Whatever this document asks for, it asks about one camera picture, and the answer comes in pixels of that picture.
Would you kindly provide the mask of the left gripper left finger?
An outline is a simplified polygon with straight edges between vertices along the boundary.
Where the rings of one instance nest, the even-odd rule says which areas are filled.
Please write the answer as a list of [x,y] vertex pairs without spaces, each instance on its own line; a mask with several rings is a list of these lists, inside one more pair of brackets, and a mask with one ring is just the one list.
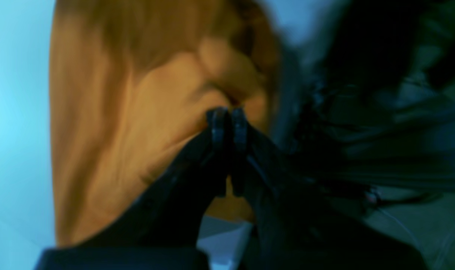
[[111,225],[74,247],[45,250],[35,268],[208,270],[196,242],[207,207],[226,193],[229,111],[209,111],[207,120],[208,128]]

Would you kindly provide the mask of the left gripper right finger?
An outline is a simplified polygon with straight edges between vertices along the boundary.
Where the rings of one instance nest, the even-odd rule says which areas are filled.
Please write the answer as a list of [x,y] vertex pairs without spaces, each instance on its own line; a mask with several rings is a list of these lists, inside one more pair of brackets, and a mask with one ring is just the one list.
[[414,247],[334,209],[247,121],[231,114],[231,181],[253,209],[261,270],[426,270]]

